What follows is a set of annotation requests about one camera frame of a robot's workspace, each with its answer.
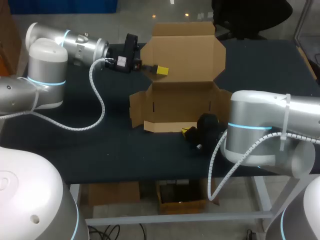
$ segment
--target gray tiled floor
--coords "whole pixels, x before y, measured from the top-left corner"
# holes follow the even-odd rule
[[[13,17],[23,41],[29,25],[40,22],[63,29],[72,29],[80,33],[89,32],[93,36],[105,38],[111,44],[124,43],[127,33],[138,35],[139,42],[147,42],[152,35],[153,26],[157,22],[211,20],[208,18],[208,14],[212,12],[211,0],[174,0],[174,2],[175,4],[170,4],[170,0],[119,0],[118,10],[115,14],[46,14],[15,15]],[[292,39],[304,1],[289,0],[289,2],[293,7],[292,16],[284,23],[262,32],[263,36],[269,39]],[[318,7],[313,13],[314,19],[319,16],[317,11]],[[218,28],[216,34],[224,32],[226,32],[224,29]],[[23,44],[18,76],[22,75],[27,62],[28,54]],[[274,202],[288,178],[272,176],[265,177],[265,181],[271,201]],[[208,212],[256,210],[253,196],[248,191],[247,181],[244,178],[232,178],[222,189],[219,197],[220,206],[209,204],[207,206]],[[82,210],[85,211],[85,215],[91,215],[89,217],[93,215],[96,218],[154,215],[157,213],[157,202],[142,200],[135,204],[96,206],[93,210],[82,206]],[[242,240],[249,228],[261,231],[261,226],[255,220],[146,224],[145,228],[148,240]],[[119,240],[125,239],[143,239],[140,227],[138,225],[121,226]]]

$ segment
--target open cardboard box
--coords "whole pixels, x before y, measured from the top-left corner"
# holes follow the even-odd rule
[[[154,133],[196,126],[203,113],[227,124],[231,92],[213,82],[225,69],[226,49],[212,22],[158,23],[141,49],[144,65],[169,68],[167,76],[144,72],[152,84],[130,96],[132,127]]]

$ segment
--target blue panel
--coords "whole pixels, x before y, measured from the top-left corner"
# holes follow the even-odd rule
[[[112,14],[118,0],[9,0],[12,14]]]

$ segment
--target office chair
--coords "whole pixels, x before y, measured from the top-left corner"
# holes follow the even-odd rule
[[[265,39],[260,31],[273,28],[288,19],[293,9],[286,0],[212,0],[213,24],[230,32],[218,40]]]

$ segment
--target table leg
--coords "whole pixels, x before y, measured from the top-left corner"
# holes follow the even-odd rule
[[[305,4],[302,9],[302,13],[301,13],[299,21],[298,21],[298,24],[297,24],[295,31],[294,31],[294,42],[300,48],[301,48],[301,44],[299,42],[299,36],[301,33],[302,26],[303,26],[305,19],[309,13],[309,10],[311,9],[313,2],[314,2],[314,0],[306,0],[305,1]]]

